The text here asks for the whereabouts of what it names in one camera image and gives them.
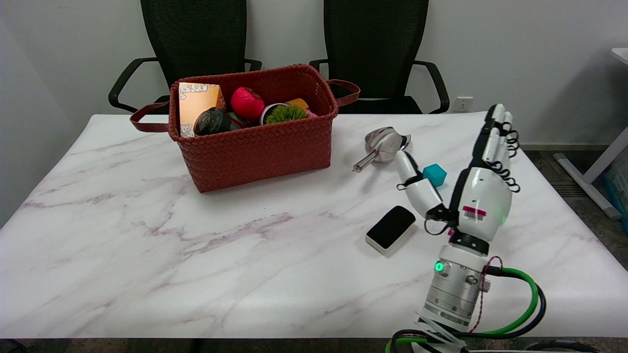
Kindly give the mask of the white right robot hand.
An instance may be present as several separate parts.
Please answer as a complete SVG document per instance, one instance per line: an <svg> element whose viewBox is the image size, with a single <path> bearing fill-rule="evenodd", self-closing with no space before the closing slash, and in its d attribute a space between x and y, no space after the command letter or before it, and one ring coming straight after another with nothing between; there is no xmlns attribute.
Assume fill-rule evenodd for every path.
<svg viewBox="0 0 628 353"><path fill-rule="evenodd" d="M397 189L406 193L422 218L445 223L451 230L450 244L488 255L491 241L507 220L512 195L520 191L511 176L510 162L516 155L517 136L511 112L497 103L487 111L471 162L458 175L448 205L406 151L395 154L400 178Z"/></svg>

